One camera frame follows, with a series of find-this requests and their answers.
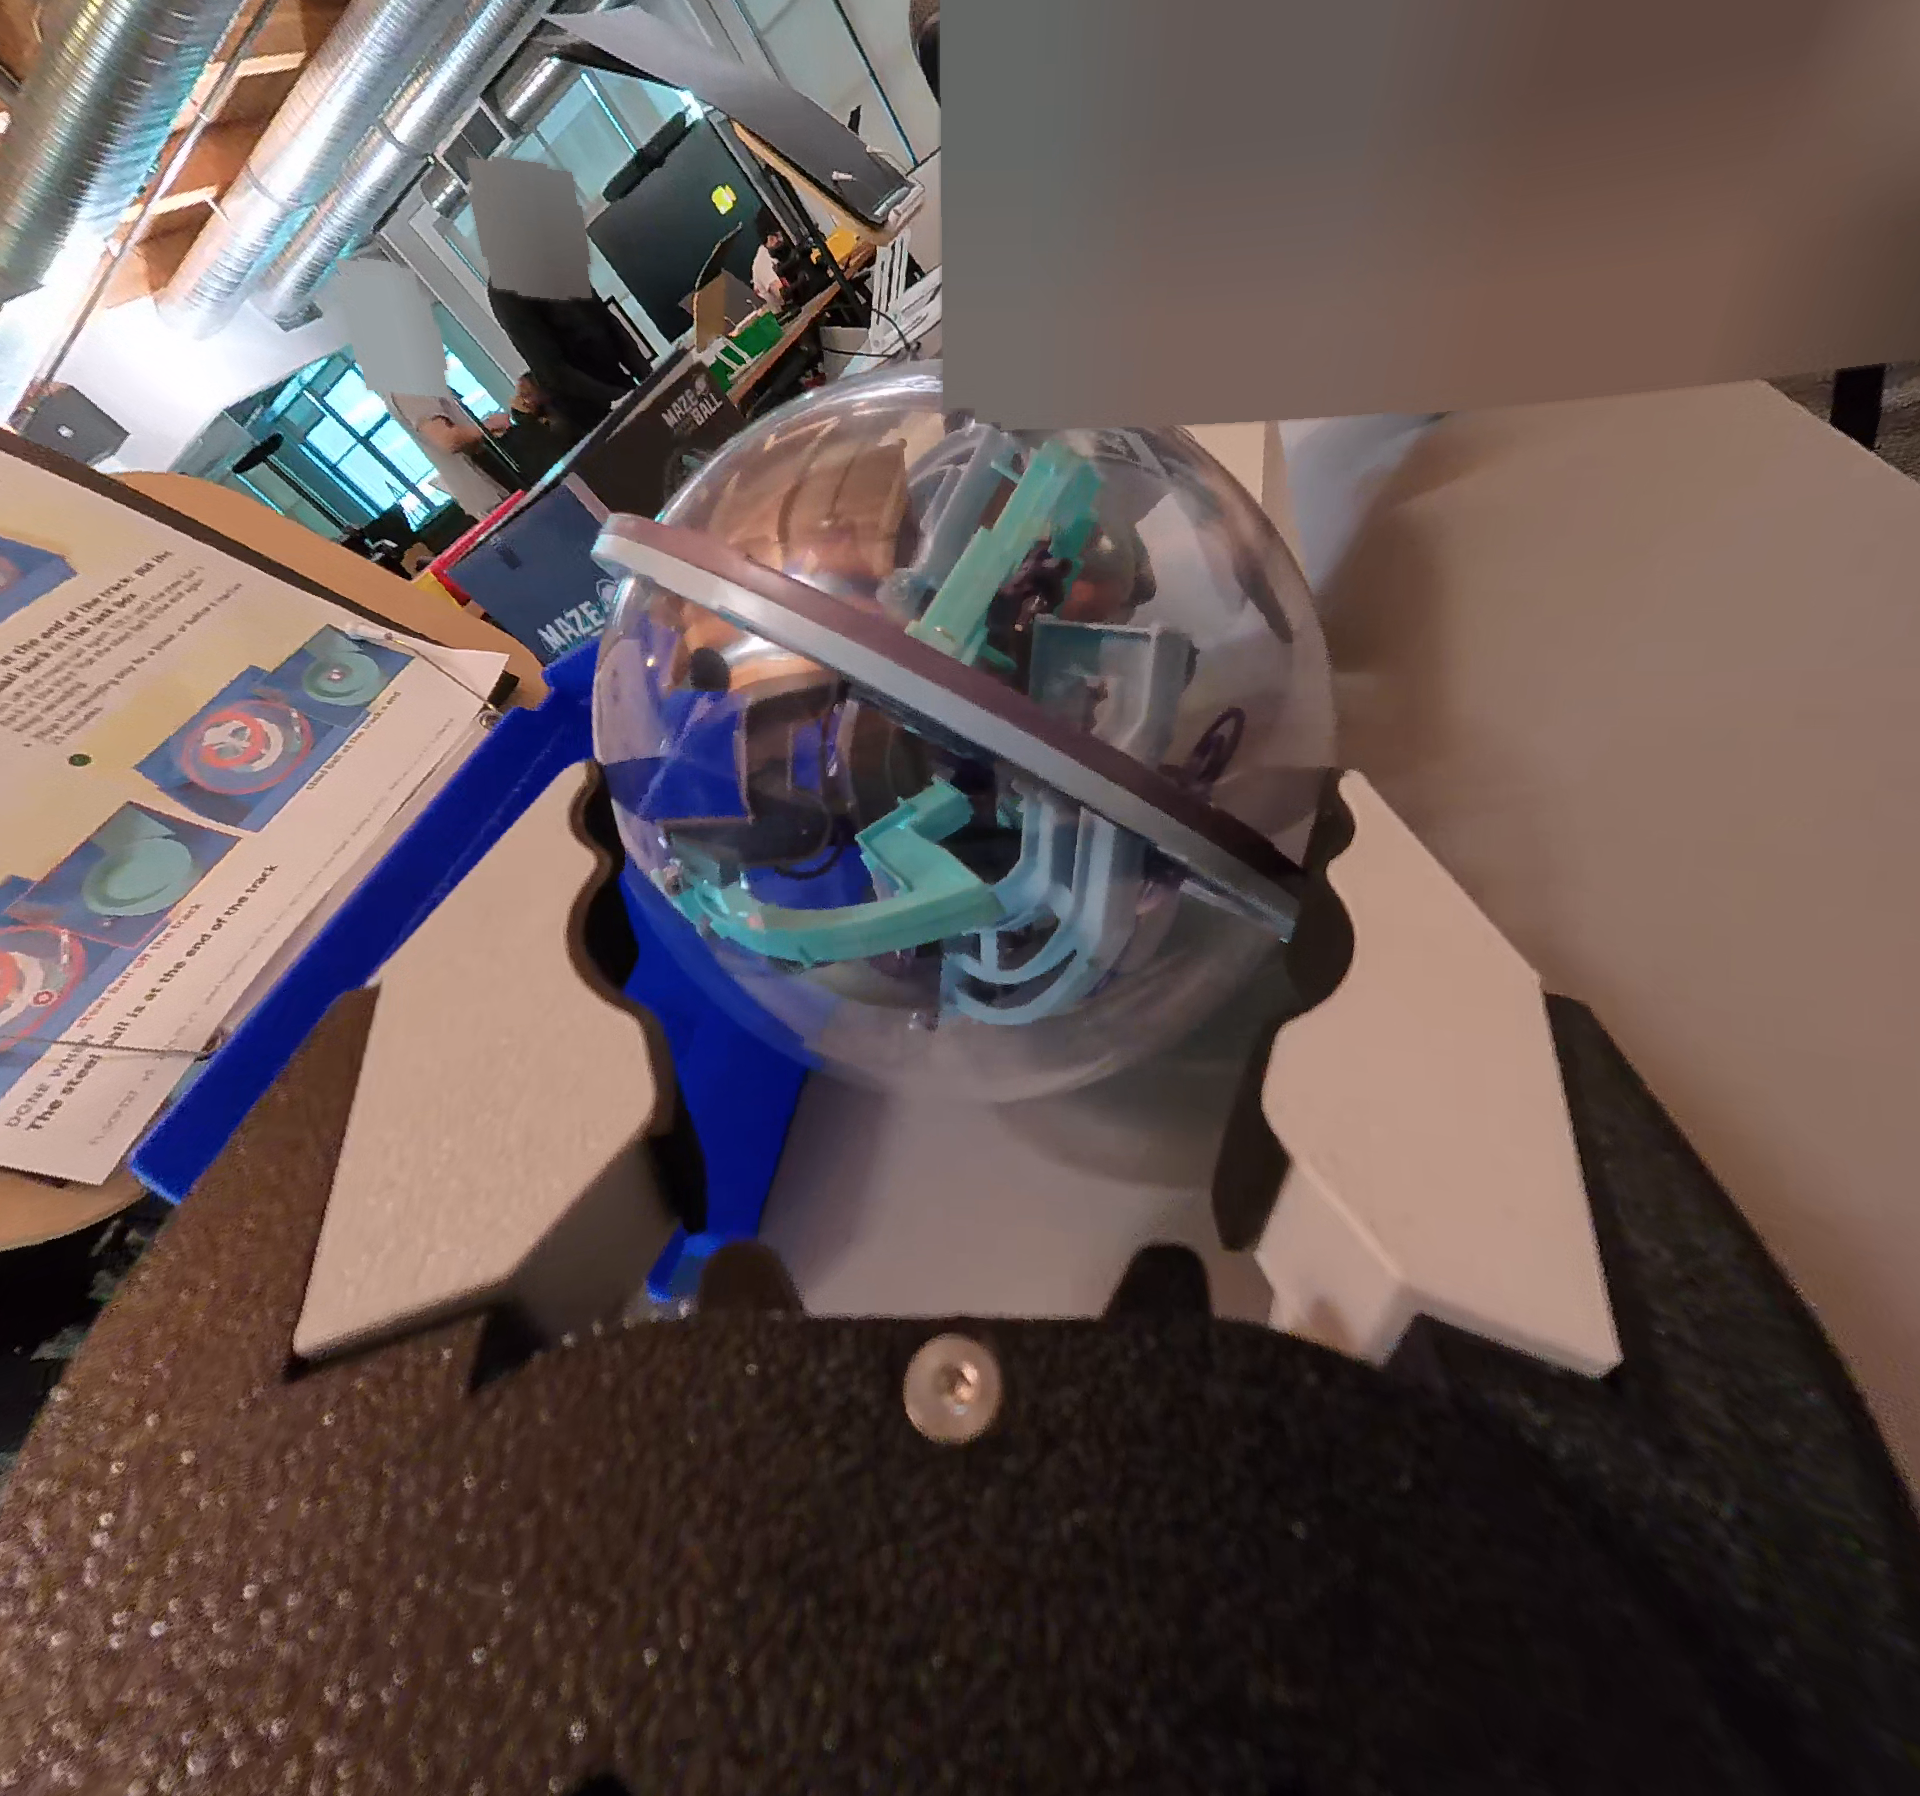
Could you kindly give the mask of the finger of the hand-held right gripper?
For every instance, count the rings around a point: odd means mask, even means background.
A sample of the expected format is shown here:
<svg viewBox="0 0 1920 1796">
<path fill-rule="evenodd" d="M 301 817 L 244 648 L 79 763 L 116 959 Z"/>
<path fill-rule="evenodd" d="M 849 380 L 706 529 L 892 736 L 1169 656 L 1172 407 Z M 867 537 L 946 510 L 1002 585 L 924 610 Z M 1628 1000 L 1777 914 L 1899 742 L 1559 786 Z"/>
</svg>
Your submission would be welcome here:
<svg viewBox="0 0 1920 1796">
<path fill-rule="evenodd" d="M 1412 675 L 1436 640 L 1431 416 L 1279 427 L 1295 553 L 1342 675 Z"/>
</svg>

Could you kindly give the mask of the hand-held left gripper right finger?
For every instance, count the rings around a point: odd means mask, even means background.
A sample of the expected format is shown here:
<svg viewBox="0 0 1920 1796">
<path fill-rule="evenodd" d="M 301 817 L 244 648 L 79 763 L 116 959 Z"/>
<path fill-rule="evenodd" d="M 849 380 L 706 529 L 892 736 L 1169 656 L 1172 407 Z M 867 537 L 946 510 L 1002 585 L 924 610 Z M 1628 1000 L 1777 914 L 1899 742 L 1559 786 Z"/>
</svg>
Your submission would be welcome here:
<svg viewBox="0 0 1920 1796">
<path fill-rule="evenodd" d="M 1416 1320 L 1570 1373 L 1621 1357 L 1538 971 L 1356 772 L 1331 772 L 1284 948 L 1296 1006 L 1221 1160 L 1265 1323 L 1383 1364 Z"/>
</svg>

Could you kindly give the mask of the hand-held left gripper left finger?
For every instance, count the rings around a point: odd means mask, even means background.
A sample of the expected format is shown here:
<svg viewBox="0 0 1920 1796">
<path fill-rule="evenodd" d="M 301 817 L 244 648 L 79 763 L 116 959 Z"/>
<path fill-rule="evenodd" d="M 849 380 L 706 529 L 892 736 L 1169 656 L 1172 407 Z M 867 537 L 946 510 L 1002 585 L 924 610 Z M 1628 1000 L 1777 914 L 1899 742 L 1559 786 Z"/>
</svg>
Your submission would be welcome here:
<svg viewBox="0 0 1920 1796">
<path fill-rule="evenodd" d="M 604 777 L 562 767 L 371 979 L 301 1367 L 470 1316 L 551 1345 L 638 1310 L 681 1224 L 662 1026 Z"/>
</svg>

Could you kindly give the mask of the clear plastic maze ball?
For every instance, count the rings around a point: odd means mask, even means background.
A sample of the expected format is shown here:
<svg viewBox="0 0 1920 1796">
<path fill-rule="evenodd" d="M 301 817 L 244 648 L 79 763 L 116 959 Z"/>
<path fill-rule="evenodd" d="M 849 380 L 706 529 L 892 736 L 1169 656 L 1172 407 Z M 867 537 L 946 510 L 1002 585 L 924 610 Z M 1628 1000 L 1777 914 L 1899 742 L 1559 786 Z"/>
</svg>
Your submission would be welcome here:
<svg viewBox="0 0 1920 1796">
<path fill-rule="evenodd" d="M 1008 1104 L 1159 1054 L 1293 937 L 1335 745 L 1308 583 L 1186 429 L 937 366 L 604 495 L 592 748 L 667 942 L 781 1047 Z"/>
</svg>

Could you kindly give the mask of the blue plastic bin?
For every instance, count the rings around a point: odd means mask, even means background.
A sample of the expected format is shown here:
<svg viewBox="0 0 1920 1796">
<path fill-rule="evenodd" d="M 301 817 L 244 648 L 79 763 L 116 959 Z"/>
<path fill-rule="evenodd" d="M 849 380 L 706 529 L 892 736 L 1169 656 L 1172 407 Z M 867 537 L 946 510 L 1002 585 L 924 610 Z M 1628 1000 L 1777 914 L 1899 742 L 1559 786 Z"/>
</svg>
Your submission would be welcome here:
<svg viewBox="0 0 1920 1796">
<path fill-rule="evenodd" d="M 130 1154 L 133 1177 L 178 1203 L 201 1181 L 244 1112 L 266 1094 L 325 1006 L 367 984 L 465 880 L 506 844 L 539 793 L 589 752 L 592 648 L 546 671 L 546 699 L 509 706 L 424 786 L 381 833 L 375 856 L 264 971 Z M 746 1000 L 721 988 L 719 968 L 662 899 L 625 864 L 618 888 L 630 944 L 613 949 L 618 989 L 664 1028 L 679 1094 L 703 1156 L 703 1182 L 644 1280 L 655 1304 L 688 1300 L 700 1265 L 746 1242 L 800 1104 L 805 1063 L 793 1041 L 748 1019 Z"/>
</svg>

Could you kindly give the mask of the dark printed cardboard box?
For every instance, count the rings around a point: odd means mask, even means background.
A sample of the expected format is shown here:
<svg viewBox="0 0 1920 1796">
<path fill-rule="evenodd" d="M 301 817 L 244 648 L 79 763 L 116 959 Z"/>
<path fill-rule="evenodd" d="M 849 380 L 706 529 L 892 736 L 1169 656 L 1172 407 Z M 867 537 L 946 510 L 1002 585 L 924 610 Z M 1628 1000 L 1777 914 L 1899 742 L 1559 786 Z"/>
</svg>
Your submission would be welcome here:
<svg viewBox="0 0 1920 1796">
<path fill-rule="evenodd" d="M 435 560 L 433 576 L 539 665 L 593 640 L 615 598 L 615 576 L 593 554 L 602 529 L 658 518 L 749 420 L 800 390 L 821 354 L 819 330 L 805 329 L 751 364 L 758 379 L 742 403 L 693 354 L 678 355 L 528 495 Z"/>
</svg>

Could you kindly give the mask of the instruction sheet on board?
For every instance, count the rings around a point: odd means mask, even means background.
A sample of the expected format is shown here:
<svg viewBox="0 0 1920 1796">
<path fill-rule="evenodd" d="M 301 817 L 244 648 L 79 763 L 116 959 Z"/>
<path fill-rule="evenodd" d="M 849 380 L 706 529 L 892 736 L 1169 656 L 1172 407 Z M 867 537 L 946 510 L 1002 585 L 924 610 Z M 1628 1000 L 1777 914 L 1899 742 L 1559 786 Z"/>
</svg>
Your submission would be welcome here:
<svg viewBox="0 0 1920 1796">
<path fill-rule="evenodd" d="M 170 472 L 107 477 L 13 430 L 2 433 L 2 452 L 4 504 L 45 501 L 41 489 L 25 487 L 29 469 L 45 482 L 71 482 L 381 628 L 444 650 L 501 656 L 506 709 L 529 709 L 546 699 L 546 677 L 538 658 L 475 611 L 458 606 L 438 585 L 420 587 L 395 578 L 348 548 L 268 512 L 236 489 Z M 55 1185 L 5 1171 L 2 1249 L 35 1249 L 93 1228 L 130 1208 L 139 1191 L 126 1163 L 118 1165 L 103 1185 Z"/>
</svg>

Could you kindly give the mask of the printed instruction sheet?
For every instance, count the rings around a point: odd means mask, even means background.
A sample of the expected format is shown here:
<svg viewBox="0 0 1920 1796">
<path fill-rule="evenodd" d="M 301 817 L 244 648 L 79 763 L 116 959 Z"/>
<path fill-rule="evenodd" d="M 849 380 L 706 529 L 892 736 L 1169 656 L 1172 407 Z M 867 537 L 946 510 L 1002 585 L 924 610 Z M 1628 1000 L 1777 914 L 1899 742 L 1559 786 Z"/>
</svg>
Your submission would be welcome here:
<svg viewBox="0 0 1920 1796">
<path fill-rule="evenodd" d="M 103 1185 L 513 667 L 4 452 L 2 1160 Z"/>
</svg>

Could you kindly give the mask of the large black screen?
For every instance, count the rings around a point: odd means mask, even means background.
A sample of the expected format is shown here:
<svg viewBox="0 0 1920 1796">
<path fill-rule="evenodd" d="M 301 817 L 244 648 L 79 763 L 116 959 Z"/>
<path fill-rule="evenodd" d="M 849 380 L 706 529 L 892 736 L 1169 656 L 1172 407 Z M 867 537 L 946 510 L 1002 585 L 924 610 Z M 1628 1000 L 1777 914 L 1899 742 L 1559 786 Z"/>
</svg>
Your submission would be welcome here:
<svg viewBox="0 0 1920 1796">
<path fill-rule="evenodd" d="M 727 324 L 764 307 L 754 259 L 792 223 L 730 126 L 702 115 L 664 124 L 608 182 L 587 242 L 657 340 L 678 344 L 693 330 L 693 295 L 714 277 Z"/>
</svg>

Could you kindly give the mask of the narrow silver ventilation duct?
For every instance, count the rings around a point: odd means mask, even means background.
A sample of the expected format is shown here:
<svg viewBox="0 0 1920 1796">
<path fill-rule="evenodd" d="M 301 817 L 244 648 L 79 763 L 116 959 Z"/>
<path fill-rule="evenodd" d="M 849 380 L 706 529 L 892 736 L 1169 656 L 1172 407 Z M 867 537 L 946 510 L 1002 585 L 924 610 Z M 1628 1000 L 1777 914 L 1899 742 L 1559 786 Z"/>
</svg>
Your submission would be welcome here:
<svg viewBox="0 0 1920 1796">
<path fill-rule="evenodd" d="M 348 0 L 159 293 L 188 339 L 308 319 L 554 0 Z"/>
</svg>

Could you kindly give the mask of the wide silver ventilation duct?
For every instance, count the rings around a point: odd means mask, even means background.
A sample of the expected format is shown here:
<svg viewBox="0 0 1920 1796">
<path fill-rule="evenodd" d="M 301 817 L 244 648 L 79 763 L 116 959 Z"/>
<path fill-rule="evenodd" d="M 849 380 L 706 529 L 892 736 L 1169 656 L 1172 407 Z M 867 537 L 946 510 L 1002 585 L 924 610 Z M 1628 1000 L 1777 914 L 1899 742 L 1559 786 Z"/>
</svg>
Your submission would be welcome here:
<svg viewBox="0 0 1920 1796">
<path fill-rule="evenodd" d="M 2 152 L 4 303 L 111 230 L 236 3 L 58 0 Z"/>
</svg>

